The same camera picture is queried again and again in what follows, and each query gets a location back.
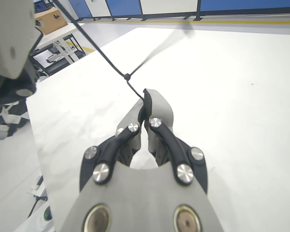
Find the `black wire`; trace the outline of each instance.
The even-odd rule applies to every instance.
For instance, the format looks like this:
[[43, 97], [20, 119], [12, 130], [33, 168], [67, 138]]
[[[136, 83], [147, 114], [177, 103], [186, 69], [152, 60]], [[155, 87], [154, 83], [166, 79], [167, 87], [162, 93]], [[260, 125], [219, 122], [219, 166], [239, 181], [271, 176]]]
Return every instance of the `black wire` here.
[[141, 98], [141, 99], [144, 101], [143, 97], [142, 97], [139, 93], [136, 92], [136, 90], [133, 88], [133, 86], [131, 86], [131, 84], [130, 84], [128, 81], [127, 81], [127, 84], [128, 84], [129, 87], [134, 91], [134, 93], [137, 94], [137, 96], [138, 96], [139, 98]]
[[38, 201], [40, 200], [40, 198], [39, 197], [37, 197], [36, 198], [36, 201], [34, 202], [34, 204], [33, 204], [33, 207], [32, 207], [32, 209], [31, 209], [31, 211], [30, 211], [30, 213], [29, 213], [29, 215], [28, 215], [28, 218], [31, 216], [31, 214], [33, 213], [33, 210], [34, 210], [34, 208], [35, 208], [35, 206], [36, 206], [36, 204], [38, 203]]
[[36, 46], [39, 44], [39, 42], [43, 38], [43, 32], [40, 29], [38, 29], [37, 27], [35, 27], [35, 29], [40, 32], [40, 35], [39, 35], [39, 38], [36, 40], [36, 42], [33, 44], [32, 48], [30, 49], [29, 55], [36, 49]]
[[75, 21], [75, 19], [71, 16], [71, 14], [64, 8], [64, 6], [58, 1], [53, 0], [53, 2], [57, 5], [58, 9], [60, 9], [63, 14], [67, 16], [69, 20], [76, 26], [76, 28], [84, 35], [84, 37], [94, 46], [94, 48], [102, 55], [102, 57], [110, 64], [111, 67], [122, 77], [124, 74], [117, 69], [116, 66], [108, 59], [108, 57], [103, 53], [103, 51], [95, 44], [95, 42], [89, 37], [89, 35], [80, 27], [80, 25]]

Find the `white table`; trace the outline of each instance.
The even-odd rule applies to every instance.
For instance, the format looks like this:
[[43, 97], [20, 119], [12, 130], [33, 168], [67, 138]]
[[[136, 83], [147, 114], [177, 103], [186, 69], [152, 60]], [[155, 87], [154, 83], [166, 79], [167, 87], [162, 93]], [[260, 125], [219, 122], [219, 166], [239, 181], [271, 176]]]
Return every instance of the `white table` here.
[[[102, 50], [130, 73], [172, 31], [137, 28]], [[130, 82], [139, 93], [159, 91], [175, 135], [204, 151], [208, 197], [225, 231], [290, 231], [290, 35], [195, 31]], [[78, 196], [85, 149], [114, 135], [137, 100], [98, 52], [27, 99], [56, 231]], [[132, 166], [154, 167], [146, 146]]]
[[53, 43], [54, 46], [59, 50], [59, 52], [63, 55], [63, 57], [68, 61], [68, 63], [72, 64], [73, 61], [69, 57], [69, 55], [72, 57], [72, 59], [75, 61], [78, 61], [79, 58], [77, 55], [75, 55], [74, 51], [71, 50], [70, 46], [67, 45], [67, 43], [63, 40], [64, 37], [68, 36], [69, 34], [76, 32], [77, 28], [73, 23], [68, 23], [68, 25], [59, 28], [58, 30], [51, 32], [47, 35], [44, 35], [39, 42], [39, 44], [36, 47], [36, 50], [40, 50], [49, 44]]

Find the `cardboard box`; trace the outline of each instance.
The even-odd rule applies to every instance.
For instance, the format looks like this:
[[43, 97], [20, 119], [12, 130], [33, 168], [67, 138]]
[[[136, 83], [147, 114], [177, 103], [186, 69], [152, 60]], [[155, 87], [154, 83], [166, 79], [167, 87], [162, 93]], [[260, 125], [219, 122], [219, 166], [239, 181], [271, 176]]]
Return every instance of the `cardboard box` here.
[[36, 13], [35, 19], [37, 28], [44, 34], [49, 34], [68, 24], [61, 12], [55, 7]]

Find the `floor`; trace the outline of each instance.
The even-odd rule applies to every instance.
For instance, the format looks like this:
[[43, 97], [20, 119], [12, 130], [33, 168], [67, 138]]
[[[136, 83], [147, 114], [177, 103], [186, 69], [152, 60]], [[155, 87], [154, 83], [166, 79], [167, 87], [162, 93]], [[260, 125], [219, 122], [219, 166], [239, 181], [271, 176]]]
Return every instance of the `floor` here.
[[[137, 27], [177, 28], [175, 23], [127, 22], [88, 22], [85, 31], [97, 43], [104, 46], [121, 35]], [[192, 25], [197, 30], [263, 32], [290, 34], [290, 25], [245, 25], [245, 24], [202, 24]], [[74, 36], [80, 45], [94, 47], [76, 32]], [[27, 193], [32, 183], [40, 175], [39, 160], [30, 123], [12, 137], [0, 141], [0, 231], [12, 232], [27, 218], [35, 199]]]

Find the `silver bolt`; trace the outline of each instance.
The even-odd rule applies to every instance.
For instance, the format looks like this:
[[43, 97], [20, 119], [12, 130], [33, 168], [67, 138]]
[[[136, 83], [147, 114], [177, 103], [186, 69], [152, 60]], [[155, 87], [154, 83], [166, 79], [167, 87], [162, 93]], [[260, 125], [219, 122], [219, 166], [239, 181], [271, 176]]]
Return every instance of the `silver bolt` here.
[[28, 96], [32, 96], [33, 92], [29, 89], [23, 88], [23, 89], [16, 90], [16, 94], [19, 96], [28, 97]]
[[160, 127], [160, 126], [161, 126], [161, 120], [158, 119], [158, 118], [156, 118], [156, 117], [152, 118], [152, 119], [149, 121], [149, 123], [150, 123], [150, 125], [151, 125], [152, 127]]
[[138, 130], [138, 124], [133, 124], [133, 123], [130, 123], [129, 126], [128, 126], [128, 129], [130, 132], [136, 132]]
[[193, 158], [197, 161], [201, 161], [204, 159], [204, 154], [203, 154], [202, 150], [200, 150], [197, 147], [191, 148], [191, 154], [192, 154]]
[[86, 217], [84, 232], [105, 232], [110, 226], [110, 213], [108, 208], [100, 204], [94, 207]]
[[109, 167], [105, 163], [97, 165], [92, 173], [92, 178], [95, 182], [103, 182], [109, 175]]
[[175, 210], [174, 227], [176, 232], [200, 232], [201, 224], [193, 209], [181, 205]]
[[115, 136], [118, 136], [124, 129], [121, 127], [119, 128], [116, 133], [115, 133]]
[[177, 167], [177, 177], [184, 183], [191, 183], [193, 179], [193, 171], [190, 166], [180, 164]]
[[85, 150], [84, 157], [86, 159], [92, 159], [97, 154], [97, 151], [98, 149], [96, 146], [91, 146], [87, 150]]

